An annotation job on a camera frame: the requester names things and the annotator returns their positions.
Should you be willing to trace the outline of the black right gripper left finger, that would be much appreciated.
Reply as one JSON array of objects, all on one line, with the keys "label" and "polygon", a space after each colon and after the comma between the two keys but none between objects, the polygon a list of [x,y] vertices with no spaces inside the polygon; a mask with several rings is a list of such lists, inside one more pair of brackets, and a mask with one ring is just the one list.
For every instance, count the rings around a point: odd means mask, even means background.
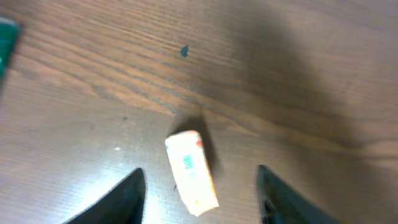
[{"label": "black right gripper left finger", "polygon": [[141,224],[146,196],[144,171],[137,168],[67,224]]}]

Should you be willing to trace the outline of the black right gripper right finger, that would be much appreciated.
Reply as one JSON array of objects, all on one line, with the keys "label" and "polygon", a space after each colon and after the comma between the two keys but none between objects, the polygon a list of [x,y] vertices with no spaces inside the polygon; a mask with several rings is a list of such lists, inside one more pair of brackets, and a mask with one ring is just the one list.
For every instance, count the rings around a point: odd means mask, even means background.
[{"label": "black right gripper right finger", "polygon": [[262,224],[340,223],[298,194],[267,166],[258,166],[256,189]]}]

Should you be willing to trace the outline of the green 3M gloves pack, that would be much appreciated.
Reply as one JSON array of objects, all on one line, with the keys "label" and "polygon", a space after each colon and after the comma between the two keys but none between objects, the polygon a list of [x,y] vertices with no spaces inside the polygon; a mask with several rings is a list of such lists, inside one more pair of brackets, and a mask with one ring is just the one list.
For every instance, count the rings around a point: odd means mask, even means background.
[{"label": "green 3M gloves pack", "polygon": [[15,21],[1,17],[0,21],[0,57],[1,79],[5,74],[14,46],[18,40],[20,26]]}]

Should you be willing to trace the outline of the narrow orange tissue box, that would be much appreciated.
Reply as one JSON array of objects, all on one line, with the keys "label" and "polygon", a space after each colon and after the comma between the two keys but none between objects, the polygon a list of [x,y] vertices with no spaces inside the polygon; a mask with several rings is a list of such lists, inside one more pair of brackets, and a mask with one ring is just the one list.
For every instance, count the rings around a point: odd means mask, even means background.
[{"label": "narrow orange tissue box", "polygon": [[219,206],[203,140],[198,131],[183,131],[165,140],[167,155],[182,202],[198,217]]}]

